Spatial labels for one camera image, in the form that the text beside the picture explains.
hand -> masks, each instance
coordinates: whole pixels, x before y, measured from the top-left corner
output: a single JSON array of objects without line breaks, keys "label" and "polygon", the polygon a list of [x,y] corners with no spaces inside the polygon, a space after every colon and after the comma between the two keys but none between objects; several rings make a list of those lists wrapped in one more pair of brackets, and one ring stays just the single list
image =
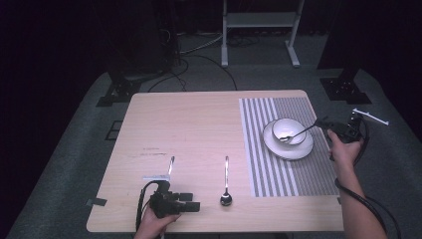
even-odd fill
[{"label": "hand", "polygon": [[343,143],[332,130],[328,130],[328,136],[332,141],[332,148],[329,151],[334,158],[337,169],[353,169],[353,163],[359,155],[363,141]]},{"label": "hand", "polygon": [[180,216],[181,214],[157,218],[154,211],[147,205],[134,239],[154,239],[158,235],[163,235],[167,225],[175,222]]}]

metal spoon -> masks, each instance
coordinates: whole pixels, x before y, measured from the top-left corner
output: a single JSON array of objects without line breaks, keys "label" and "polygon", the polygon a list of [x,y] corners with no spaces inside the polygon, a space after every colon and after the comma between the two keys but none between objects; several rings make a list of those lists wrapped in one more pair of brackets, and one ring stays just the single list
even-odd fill
[{"label": "metal spoon", "polygon": [[226,156],[226,191],[220,198],[220,203],[223,206],[232,204],[233,198],[229,194],[229,156]]},{"label": "metal spoon", "polygon": [[300,131],[300,132],[296,133],[296,134],[295,134],[295,135],[293,135],[293,136],[284,136],[284,137],[280,137],[280,138],[279,138],[279,140],[280,140],[280,141],[283,141],[283,142],[289,141],[289,140],[293,139],[294,137],[298,136],[299,134],[301,134],[301,133],[303,133],[303,132],[305,132],[305,131],[310,130],[310,129],[311,129],[312,127],[314,127],[314,126],[315,126],[315,124],[313,124],[313,125],[311,125],[311,126],[309,126],[309,127],[305,128],[304,130],[302,130],[302,131]]}]

placemat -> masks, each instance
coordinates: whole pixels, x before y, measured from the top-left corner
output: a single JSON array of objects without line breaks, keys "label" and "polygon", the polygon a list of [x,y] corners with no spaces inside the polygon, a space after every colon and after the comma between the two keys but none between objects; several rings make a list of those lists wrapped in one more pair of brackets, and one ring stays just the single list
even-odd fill
[{"label": "placemat", "polygon": [[239,105],[252,196],[338,195],[329,148],[320,128],[310,129],[314,148],[298,160],[281,159],[264,144],[264,127],[272,120],[293,119],[305,127],[315,122],[306,98],[239,99]]}]

gray carpet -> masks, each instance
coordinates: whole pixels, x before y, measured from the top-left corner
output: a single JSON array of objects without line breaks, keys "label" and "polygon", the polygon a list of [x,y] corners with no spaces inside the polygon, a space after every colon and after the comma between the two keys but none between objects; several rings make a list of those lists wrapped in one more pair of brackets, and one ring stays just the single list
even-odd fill
[{"label": "gray carpet", "polygon": [[[302,64],[299,69],[291,66],[284,48],[284,37],[281,38],[262,37],[258,44],[246,48],[229,48],[227,70],[233,76],[238,90],[304,90],[318,117],[330,116],[346,121],[351,110],[357,107],[389,120],[389,126],[370,124],[371,142],[356,167],[357,173],[366,194],[381,201],[394,214],[403,238],[422,238],[421,142],[386,98],[377,81],[363,71],[358,73],[355,81],[368,94],[372,105],[352,106],[328,99],[319,78],[336,77],[339,70],[316,70],[326,36],[297,37],[295,48]],[[180,37],[182,50],[209,40],[203,37]],[[193,54],[220,62],[218,47]],[[187,72],[180,76],[186,84],[186,91],[234,91],[230,77],[211,61],[200,57],[183,59],[189,63]],[[183,63],[182,66],[174,67],[173,72],[177,74],[184,69]],[[140,91],[147,92],[160,79],[142,84]],[[86,202],[96,197],[113,148],[113,141],[105,140],[106,134],[114,120],[123,120],[128,106],[128,103],[118,103],[108,108],[96,108],[99,98],[106,94],[109,85],[110,78],[104,73],[86,94],[8,238],[132,238],[129,233],[90,233],[86,229],[91,212]],[[152,91],[180,92],[182,89],[180,82],[172,78],[157,85]],[[385,213],[382,215],[385,216],[390,238],[395,238],[392,222]],[[288,235],[296,239],[343,238],[341,232],[288,232]],[[175,235],[169,238],[270,239],[276,238],[276,235],[204,234]]]}]

light wood tabletop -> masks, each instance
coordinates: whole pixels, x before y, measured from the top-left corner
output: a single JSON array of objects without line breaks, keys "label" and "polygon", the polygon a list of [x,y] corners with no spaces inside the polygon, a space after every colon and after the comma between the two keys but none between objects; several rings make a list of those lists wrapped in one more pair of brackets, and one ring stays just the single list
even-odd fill
[{"label": "light wood tabletop", "polygon": [[[132,97],[87,228],[134,232],[143,176],[167,174],[170,191],[191,192],[199,212],[185,212],[167,232],[341,231],[336,195],[255,197],[251,194],[239,99],[306,98],[303,91],[148,93]],[[233,203],[220,204],[225,158]],[[156,189],[151,185],[145,201]]]}]

